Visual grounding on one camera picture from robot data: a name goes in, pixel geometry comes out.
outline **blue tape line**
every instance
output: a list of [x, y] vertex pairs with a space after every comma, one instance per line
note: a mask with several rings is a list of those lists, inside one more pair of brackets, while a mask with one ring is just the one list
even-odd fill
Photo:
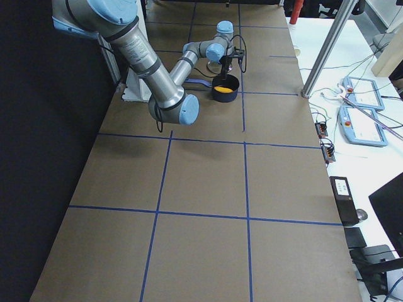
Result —
[[305, 220], [288, 220], [288, 219], [274, 219], [274, 218], [258, 218], [250, 217], [253, 221], [268, 221], [268, 222], [281, 222], [281, 223], [297, 223], [301, 225], [329, 225], [332, 227], [342, 227], [341, 223], [336, 222], [320, 222], [320, 221], [305, 221]]
[[321, 149], [320, 147], [298, 146], [298, 145], [280, 145], [277, 143], [246, 143], [250, 146], [271, 146], [271, 147], [284, 147], [284, 148], [302, 148], [302, 149]]
[[127, 209], [127, 208], [111, 208], [109, 206], [79, 206], [76, 204], [70, 204], [69, 208], [75, 209], [91, 209], [91, 210], [107, 210], [107, 211], [124, 211], [124, 212], [136, 212], [136, 213], [155, 213], [152, 210], [142, 210], [142, 209]]
[[242, 145], [242, 142], [229, 142], [225, 140], [198, 140], [194, 138], [173, 138], [173, 140], [177, 140], [180, 142], [202, 142], [202, 143], [229, 143], [233, 145]]
[[276, 30], [287, 30], [288, 27], [279, 27], [279, 26], [252, 26], [252, 25], [242, 25], [241, 27], [250, 27], [250, 28], [272, 28]]
[[188, 35], [188, 43], [190, 42], [191, 30], [193, 28], [193, 21], [195, 20], [195, 16], [196, 16], [196, 5], [197, 5], [197, 2], [195, 2], [195, 5], [193, 6], [193, 14], [191, 15], [190, 30], [189, 30], [189, 35]]
[[106, 137], [131, 137], [131, 138], [151, 138], [156, 140], [169, 140], [169, 137], [150, 137], [147, 135], [130, 135], [130, 134], [116, 134], [116, 133], [102, 133], [102, 132], [99, 132], [98, 135], [103, 135]]
[[244, 91], [244, 94], [274, 94], [278, 96], [298, 96], [299, 94], [297, 93], [284, 93], [284, 92], [250, 92], [250, 91]]
[[145, 24], [169, 24], [169, 25], [190, 25], [189, 23], [182, 22], [169, 22], [169, 21], [145, 21]]
[[164, 181], [165, 181], [165, 175], [166, 175], [166, 168], [168, 165], [168, 159], [169, 159], [169, 151], [171, 150], [171, 142], [172, 142], [172, 136], [173, 136], [173, 131], [171, 131], [171, 134], [169, 136], [169, 143], [168, 143], [168, 148], [166, 151], [166, 158], [165, 158], [165, 164], [164, 164], [164, 171], [162, 172], [162, 179], [161, 179], [161, 186], [159, 189], [159, 195], [158, 195], [158, 203], [157, 203], [157, 209], [156, 209], [156, 216], [154, 218], [154, 224], [152, 226], [152, 233], [151, 233], [151, 239], [150, 239], [150, 246], [149, 246], [149, 252], [147, 254], [147, 262], [145, 263], [145, 271], [144, 271], [144, 277], [143, 277], [143, 284], [141, 287], [141, 294], [140, 294], [140, 302], [143, 301], [144, 298], [144, 291], [145, 291], [145, 284], [147, 282], [147, 275], [149, 272], [149, 265], [150, 265], [150, 258], [151, 258], [151, 252], [152, 252], [152, 245], [154, 243], [154, 236], [156, 234], [156, 228], [157, 228], [157, 220], [158, 220], [158, 211], [159, 211], [159, 206], [161, 203], [161, 196], [162, 196], [162, 189], [164, 188]]
[[295, 58], [293, 55], [269, 55], [269, 58]]
[[179, 137], [148, 137], [146, 135], [122, 135], [114, 133], [99, 133], [99, 135], [106, 135], [111, 137], [131, 137], [131, 138], [151, 138], [158, 140], [177, 140], [180, 142], [201, 142], [201, 143], [228, 143], [231, 145], [254, 145], [254, 146], [271, 146], [282, 148], [304, 148], [304, 149], [321, 149], [320, 147], [299, 146], [299, 145], [281, 145], [277, 143], [252, 143], [252, 142], [231, 142], [226, 140], [200, 140], [195, 138], [179, 138]]
[[196, 26], [217, 26], [217, 24], [201, 24], [201, 23], [194, 23], [193, 25], [196, 25]]
[[247, 259], [249, 263], [249, 295], [253, 302], [253, 276], [252, 276], [252, 252], [251, 252], [251, 222], [249, 213], [249, 181], [247, 178], [247, 147], [244, 142], [244, 169], [245, 169], [245, 199], [246, 199], [246, 227], [247, 227]]
[[[142, 209], [130, 209], [130, 208], [112, 208], [107, 206], [79, 206], [72, 204], [69, 208], [76, 209], [89, 209], [89, 210], [103, 210], [103, 211], [122, 211], [122, 212], [134, 212], [134, 213], [150, 213], [156, 214], [157, 211], [154, 210], [142, 210]], [[231, 216], [231, 215], [216, 215], [216, 214], [200, 214], [200, 213], [186, 213], [186, 212], [173, 212], [173, 211], [158, 211], [161, 215], [178, 215], [178, 216], [196, 216], [196, 217], [206, 217], [206, 218], [222, 218], [222, 219], [236, 219], [236, 220], [247, 220], [247, 217], [242, 216]], [[261, 218], [261, 217], [249, 217], [249, 220], [253, 221], [267, 221], [267, 222], [280, 222], [280, 223], [298, 223], [303, 225], [330, 225], [330, 226], [341, 226], [341, 223], [332, 222], [320, 222], [320, 221], [304, 221], [304, 220], [286, 220], [286, 219], [276, 219], [276, 218]]]
[[207, 218], [223, 218], [223, 219], [235, 219], [246, 220], [246, 217], [241, 216], [229, 216], [229, 215], [216, 215], [216, 214], [199, 214], [199, 213], [185, 213], [185, 212], [172, 212], [172, 211], [160, 211], [159, 214], [164, 215], [178, 215], [178, 216], [194, 216], [194, 217], [207, 217]]

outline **black curtain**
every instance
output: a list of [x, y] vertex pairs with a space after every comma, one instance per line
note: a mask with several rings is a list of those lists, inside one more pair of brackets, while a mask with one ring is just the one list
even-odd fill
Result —
[[0, 301], [28, 301], [114, 87], [51, 0], [0, 4]]

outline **ur robot arm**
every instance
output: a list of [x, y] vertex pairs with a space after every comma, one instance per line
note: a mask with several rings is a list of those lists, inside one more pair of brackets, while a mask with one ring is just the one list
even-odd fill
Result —
[[99, 33], [118, 47], [151, 90], [151, 116], [160, 122], [190, 125], [199, 112], [197, 97], [182, 87], [199, 58], [220, 62], [234, 52], [232, 23], [221, 21], [210, 41], [192, 42], [169, 74], [139, 29], [137, 0], [52, 0], [56, 29], [96, 38]]

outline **black office chair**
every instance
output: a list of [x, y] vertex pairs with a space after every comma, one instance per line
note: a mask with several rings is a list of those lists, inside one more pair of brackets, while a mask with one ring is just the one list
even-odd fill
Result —
[[[305, 0], [304, 6], [301, 10], [300, 16], [304, 18], [319, 18], [321, 14], [326, 15], [328, 18], [334, 18], [343, 0]], [[286, 16], [291, 16], [295, 0], [285, 0], [284, 10]], [[320, 4], [328, 11], [321, 11]], [[365, 9], [365, 0], [359, 0], [352, 14], [362, 14]]]

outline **cable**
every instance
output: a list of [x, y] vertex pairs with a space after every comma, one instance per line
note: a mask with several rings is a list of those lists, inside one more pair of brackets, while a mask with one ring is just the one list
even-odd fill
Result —
[[327, 110], [326, 110], [325, 108], [320, 107], [319, 105], [316, 105], [316, 104], [311, 103], [311, 102], [308, 102], [308, 103], [309, 103], [310, 105], [312, 105], [312, 106], [318, 107], [318, 108], [320, 108], [321, 110], [323, 110], [323, 111], [325, 112], [325, 115], [326, 115], [326, 117], [327, 117], [327, 120], [330, 120], [330, 119], [331, 119], [331, 117], [328, 115]]
[[210, 78], [210, 79], [213, 79], [215, 76], [210, 76], [210, 75], [206, 75], [205, 73], [203, 73], [199, 68], [197, 68], [197, 67], [194, 67], [193, 69], [195, 69], [195, 70], [197, 70], [199, 73], [201, 73], [201, 75], [203, 76], [203, 77], [208, 77], [208, 78]]
[[375, 253], [375, 254], [365, 254], [365, 256], [375, 256], [375, 255], [380, 255], [384, 253], [389, 253], [389, 252], [397, 252], [398, 250], [385, 250], [383, 252]]
[[403, 280], [403, 276], [400, 277], [400, 278], [395, 282], [395, 284], [393, 284], [392, 288], [391, 288], [390, 291], [387, 293], [387, 295], [386, 295], [386, 297], [385, 297], [385, 299], [384, 299], [383, 302], [386, 302], [386, 301], [390, 298], [390, 296], [392, 295], [393, 290], [394, 290], [394, 289], [396, 288], [396, 286], [401, 282], [401, 280]]
[[389, 86], [389, 85], [391, 85], [391, 84], [392, 84], [392, 83], [390, 82], [390, 83], [388, 83], [388, 84], [382, 86], [381, 88], [376, 88], [376, 89], [374, 89], [374, 90], [369, 90], [369, 91], [364, 91], [364, 92], [352, 92], [352, 93], [349, 93], [349, 94], [363, 94], [363, 93], [368, 93], [368, 92], [372, 92], [372, 91], [378, 91], [378, 90], [381, 90], [381, 89], [383, 89], [383, 88], [385, 88], [386, 86]]
[[313, 93], [310, 94], [309, 97], [312, 97], [315, 93], [317, 93], [317, 92], [319, 92], [319, 91], [323, 91], [323, 90], [330, 90], [330, 91], [333, 92], [333, 93], [339, 94], [337, 91], [334, 91], [334, 90], [331, 89], [331, 88], [322, 88], [322, 89], [315, 90]]
[[[400, 13], [400, 11], [402, 10], [402, 8], [403, 8], [403, 6], [401, 6], [401, 7], [399, 8], [399, 10], [397, 11], [396, 15], [394, 16], [394, 18], [392, 19], [392, 21], [390, 22], [390, 24], [393, 24], [393, 22], [395, 21], [396, 17], [399, 15], [399, 13]], [[386, 35], [386, 34], [387, 34], [386, 32], [383, 34], [383, 36], [381, 37], [381, 39], [380, 39], [380, 41], [379, 41], [379, 43], [378, 43], [378, 46], [380, 45], [380, 42], [382, 42], [383, 38], [385, 38], [385, 35]]]
[[396, 131], [394, 131], [393, 129], [390, 129], [387, 125], [385, 125], [384, 123], [382, 123], [379, 119], [375, 118], [374, 116], [370, 115], [369, 113], [367, 113], [364, 109], [360, 108], [359, 106], [355, 105], [354, 103], [352, 103], [348, 98], [341, 96], [345, 102], [347, 102], [350, 106], [354, 107], [355, 109], [357, 109], [358, 111], [361, 111], [364, 115], [366, 115], [367, 117], [369, 117], [371, 120], [373, 120], [378, 126], [382, 127], [384, 130], [388, 131], [389, 133], [391, 133], [392, 135], [394, 135], [395, 137], [397, 137], [399, 140], [403, 141], [403, 136], [400, 135], [399, 133], [397, 133]]
[[385, 99], [398, 99], [399, 101], [403, 101], [402, 98], [399, 98], [397, 96], [380, 96], [380, 97]]
[[341, 106], [339, 107], [339, 109], [338, 109], [338, 113], [337, 113], [337, 116], [336, 116], [336, 123], [334, 124], [334, 130], [333, 130], [333, 143], [335, 143], [336, 142], [336, 129], [338, 128], [338, 125], [339, 125], [339, 115], [340, 115], [340, 110], [341, 110]]
[[242, 41], [244, 47], [245, 47], [245, 69], [242, 69], [242, 65], [241, 62], [238, 60], [238, 64], [239, 64], [239, 68], [241, 69], [241, 72], [244, 74], [246, 72], [246, 67], [247, 67], [247, 49], [246, 49], [246, 42], [245, 39], [241, 36], [241, 35], [234, 35], [231, 40], [229, 40], [230, 42], [233, 41], [234, 38], [239, 37], [239, 39]]
[[321, 137], [319, 140], [321, 141], [321, 147], [325, 147], [328, 156], [332, 157], [334, 155], [334, 144], [333, 144], [333, 142], [330, 139], [328, 139], [327, 137]]
[[157, 130], [159, 133], [162, 133], [164, 131], [164, 122], [162, 121], [162, 113], [161, 113], [161, 108], [158, 106], [157, 102], [154, 106], [154, 112], [156, 114], [156, 124], [157, 124]]
[[311, 114], [313, 114], [313, 115], [321, 115], [321, 116], [323, 116], [324, 118], [325, 118], [325, 121], [324, 122], [327, 122], [328, 121], [328, 119], [326, 118], [326, 116], [325, 115], [323, 115], [322, 113], [320, 113], [320, 112], [311, 112]]
[[388, 117], [388, 116], [386, 116], [386, 115], [383, 115], [383, 114], [381, 114], [381, 112], [378, 112], [378, 114], [379, 114], [380, 116], [383, 116], [384, 118], [387, 118], [388, 120], [394, 121], [395, 123], [397, 123], [397, 124], [400, 125], [400, 126], [389, 127], [389, 128], [391, 128], [391, 129], [396, 129], [396, 128], [403, 127], [403, 123], [401, 123], [401, 122], [399, 122], [399, 121], [397, 121], [397, 120], [394, 120], [393, 118], [390, 118], [390, 117]]
[[[107, 52], [112, 53], [116, 57], [116, 52], [114, 52], [112, 49], [109, 49], [108, 47], [105, 47], [101, 44], [98, 44], [98, 46], [102, 49], [105, 49]], [[123, 59], [125, 61], [125, 65], [127, 65], [128, 68], [130, 68], [134, 71], [133, 67], [130, 65], [129, 62], [127, 62], [127, 59], [123, 55], [119, 55], [119, 57], [121, 57], [121, 59]]]
[[[392, 22], [391, 22], [390, 24], [392, 24], [392, 23], [395, 21], [397, 15], [400, 13], [402, 7], [403, 7], [403, 6], [401, 6], [401, 7], [399, 8], [398, 12], [397, 12], [396, 15], [394, 16], [394, 18], [393, 18], [393, 20], [392, 20]], [[381, 37], [381, 39], [380, 39], [380, 41], [379, 41], [379, 43], [378, 43], [378, 46], [381, 45], [381, 42], [382, 42], [383, 38], [385, 38], [385, 35], [386, 35], [386, 32], [385, 32], [385, 33], [383, 34], [383, 36]], [[371, 58], [371, 61], [366, 65], [366, 67], [365, 67], [365, 69], [364, 69], [364, 72], [362, 73], [361, 77], [357, 80], [357, 83], [356, 83], [355, 86], [353, 87], [353, 90], [355, 89], [355, 87], [357, 87], [358, 83], [362, 80], [363, 76], [365, 75], [365, 72], [366, 72], [367, 68], [368, 68], [368, 67], [370, 66], [370, 64], [372, 63], [372, 60], [373, 60], [373, 58], [375, 57], [375, 54], [378, 53], [378, 52], [380, 52], [380, 51], [382, 51], [388, 44], [389, 44], [389, 43], [385, 43], [385, 45], [382, 45], [382, 47], [377, 48], [377, 50], [373, 53], [372, 58]], [[357, 65], [352, 71], [350, 71], [350, 72], [347, 74], [346, 77], [348, 77], [348, 76], [349, 76], [354, 70], [356, 70], [362, 63], [360, 63], [360, 64]]]
[[[350, 64], [350, 65], [342, 65], [342, 66], [335, 66], [335, 67], [323, 67], [323, 69], [338, 69], [338, 68], [351, 67], [351, 66], [353, 66], [353, 65], [355, 65], [355, 64], [362, 63], [362, 62], [368, 60], [368, 59], [369, 59], [370, 57], [372, 57], [373, 55], [374, 55], [374, 54], [371, 54], [371, 55], [367, 56], [365, 59], [363, 59], [363, 60], [361, 60], [361, 61], [354, 62], [354, 63], [352, 63], [352, 64]], [[312, 70], [312, 68], [301, 68], [300, 70]]]

